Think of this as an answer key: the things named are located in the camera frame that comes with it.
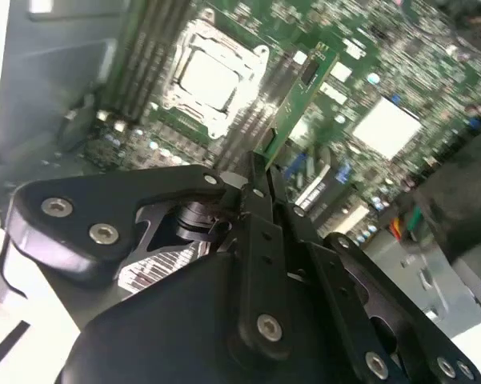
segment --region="green circuit board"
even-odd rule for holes
[[[257,150],[267,163],[285,169],[300,154],[318,158],[326,147],[343,170],[348,167],[342,182],[355,186],[350,199],[371,210],[349,229],[357,238],[375,224],[381,209],[374,202],[391,203],[408,187],[410,175],[439,162],[438,154],[474,129],[467,107],[481,101],[481,56],[460,57],[447,42],[425,38],[403,21],[392,1],[165,2],[166,25],[158,29],[145,20],[156,10],[137,5],[119,48],[102,106],[112,118],[97,120],[86,146],[87,157],[103,169],[199,162],[238,170],[247,150]],[[407,12],[422,28],[448,33],[435,8],[417,0],[409,4]],[[171,12],[179,16],[168,17]],[[239,109],[227,134],[216,139],[184,109],[163,107],[178,36],[188,22],[206,13],[213,14],[214,28],[248,50],[264,45],[270,51],[257,97]],[[151,48],[146,41],[153,42]],[[143,70],[146,75],[139,75]],[[214,79],[208,81],[214,89]],[[378,107],[396,118],[388,102],[407,122],[419,122],[391,156],[375,147],[398,136],[403,129],[399,120],[393,130],[374,131],[373,137],[356,134]],[[114,128],[118,120],[127,122],[126,129]],[[306,162],[296,166],[287,175],[290,198],[297,199],[319,171],[318,163],[314,169]],[[321,234],[328,230],[324,225]]]

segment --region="motherboard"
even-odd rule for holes
[[[132,2],[85,155],[242,173],[256,150],[362,244],[481,130],[481,49],[452,28],[422,0]]]

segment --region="screw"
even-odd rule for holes
[[[471,372],[470,367],[467,366],[465,363],[461,362],[460,360],[457,361],[457,366],[464,373],[464,376],[469,378],[470,380],[475,380],[475,375]]]
[[[389,371],[387,370],[386,363],[378,354],[375,352],[367,352],[365,355],[365,361],[367,362],[368,368],[370,368],[375,376],[381,380],[387,379]]]
[[[338,242],[339,242],[339,245],[342,246],[343,248],[349,247],[349,242],[345,238],[339,238]]]
[[[446,376],[448,376],[449,378],[455,378],[454,367],[451,366],[451,364],[445,358],[438,357],[437,361],[439,368],[441,368],[441,370]]]
[[[301,218],[303,218],[305,215],[304,210],[300,206],[294,206],[294,212]]]
[[[253,189],[253,192],[255,193],[256,196],[259,196],[260,198],[264,198],[265,194],[261,190],[257,190],[256,188]]]
[[[278,342],[283,336],[283,330],[278,321],[269,314],[260,314],[258,321],[258,332],[269,342]]]
[[[217,179],[214,178],[213,176],[209,175],[209,174],[205,174],[205,180],[206,182],[209,182],[210,184],[217,184]]]
[[[109,246],[119,239],[119,232],[109,224],[94,224],[89,230],[89,236],[98,244]]]
[[[63,198],[48,198],[41,204],[42,211],[54,218],[64,218],[73,212],[73,206]]]

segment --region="silver screw head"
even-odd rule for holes
[[[265,197],[265,194],[261,190],[257,190],[256,188],[254,188],[253,192],[255,193],[256,196],[259,196],[260,198]]]
[[[455,378],[454,367],[451,366],[451,364],[445,358],[442,358],[441,356],[439,356],[437,359],[437,362],[438,362],[439,368],[441,368],[441,370],[446,376],[448,376],[449,378]]]
[[[463,372],[464,376],[469,378],[470,380],[475,380],[475,375],[471,372],[470,367],[467,366],[465,363],[461,362],[460,360],[457,361],[457,366]]]
[[[283,336],[283,330],[278,321],[269,314],[260,314],[258,321],[258,332],[269,342],[278,342]]]
[[[119,239],[119,232],[109,224],[94,224],[89,230],[89,236],[98,244],[109,246]]]
[[[300,206],[294,206],[294,212],[295,214],[297,214],[297,216],[300,216],[301,218],[303,218],[306,214]]]
[[[381,380],[387,379],[390,373],[387,369],[386,363],[378,354],[375,352],[367,352],[367,354],[365,354],[365,361],[367,362],[368,368],[370,368],[375,376]]]
[[[349,247],[349,242],[345,238],[338,238],[338,242],[343,248]]]
[[[41,204],[42,211],[54,218],[65,218],[73,212],[73,206],[63,198],[48,198]]]
[[[213,184],[213,185],[217,184],[217,179],[214,178],[211,174],[205,174],[205,180],[210,184]]]

